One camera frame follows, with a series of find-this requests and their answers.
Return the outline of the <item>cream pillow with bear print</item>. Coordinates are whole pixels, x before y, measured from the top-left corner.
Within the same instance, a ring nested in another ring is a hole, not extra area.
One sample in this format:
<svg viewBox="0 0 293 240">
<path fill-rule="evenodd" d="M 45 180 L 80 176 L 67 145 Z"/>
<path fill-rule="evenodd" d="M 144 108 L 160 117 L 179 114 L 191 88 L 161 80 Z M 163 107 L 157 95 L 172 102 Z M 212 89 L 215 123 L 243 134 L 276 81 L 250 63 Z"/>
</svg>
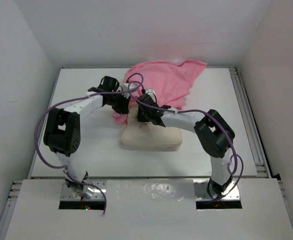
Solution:
<svg viewBox="0 0 293 240">
<path fill-rule="evenodd" d="M 183 137 L 176 127 L 162 127 L 151 122 L 138 121 L 138 104 L 130 103 L 126 126 L 120 142 L 129 148 L 141 150 L 175 149 L 182 144 Z"/>
</svg>

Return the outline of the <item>pink satin pillowcase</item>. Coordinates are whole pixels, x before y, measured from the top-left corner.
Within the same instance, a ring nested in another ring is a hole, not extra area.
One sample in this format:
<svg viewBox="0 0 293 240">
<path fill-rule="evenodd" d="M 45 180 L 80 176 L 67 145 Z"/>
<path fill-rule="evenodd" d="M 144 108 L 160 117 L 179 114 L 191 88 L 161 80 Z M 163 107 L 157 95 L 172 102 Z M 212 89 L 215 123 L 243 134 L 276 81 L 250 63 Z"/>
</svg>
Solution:
<svg viewBox="0 0 293 240">
<path fill-rule="evenodd" d="M 181 110 L 185 107 L 185 96 L 190 94 L 190 89 L 195 80 L 206 69 L 207 63 L 197 59 L 187 59 L 180 63 L 169 61 L 146 61 L 131 67 L 124 75 L 124 82 L 141 81 L 143 86 L 153 89 L 157 104 L 161 107 L 169 105 Z"/>
</svg>

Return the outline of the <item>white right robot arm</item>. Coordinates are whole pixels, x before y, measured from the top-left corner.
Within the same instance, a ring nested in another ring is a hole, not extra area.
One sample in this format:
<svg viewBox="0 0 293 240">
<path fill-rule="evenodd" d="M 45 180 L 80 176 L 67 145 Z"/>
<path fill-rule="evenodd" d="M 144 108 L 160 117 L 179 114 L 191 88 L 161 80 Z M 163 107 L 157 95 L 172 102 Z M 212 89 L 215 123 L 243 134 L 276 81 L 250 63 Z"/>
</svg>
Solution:
<svg viewBox="0 0 293 240">
<path fill-rule="evenodd" d="M 171 106 L 162 107 L 145 93 L 137 98 L 143 118 L 156 126 L 177 128 L 196 134 L 203 150 L 210 156 L 211 176 L 209 185 L 218 197 L 233 179 L 231 151 L 235 133 L 223 117 L 214 109 L 208 112 L 198 110 L 179 111 Z"/>
</svg>

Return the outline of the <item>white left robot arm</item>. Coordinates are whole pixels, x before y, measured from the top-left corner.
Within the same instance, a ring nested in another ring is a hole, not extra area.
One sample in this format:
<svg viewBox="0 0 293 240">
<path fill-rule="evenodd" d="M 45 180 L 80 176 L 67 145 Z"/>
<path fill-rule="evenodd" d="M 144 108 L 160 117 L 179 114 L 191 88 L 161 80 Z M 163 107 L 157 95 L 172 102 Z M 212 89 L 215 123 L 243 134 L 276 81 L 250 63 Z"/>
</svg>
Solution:
<svg viewBox="0 0 293 240">
<path fill-rule="evenodd" d="M 67 187 L 77 194 L 85 194 L 89 187 L 83 161 L 76 155 L 81 143 L 81 121 L 105 105 L 113 110 L 127 114 L 129 112 L 128 83 L 120 83 L 116 78 L 104 76 L 97 87 L 87 90 L 86 96 L 76 100 L 66 108 L 54 107 L 48 112 L 43 143 L 59 159 L 66 174 Z"/>
</svg>

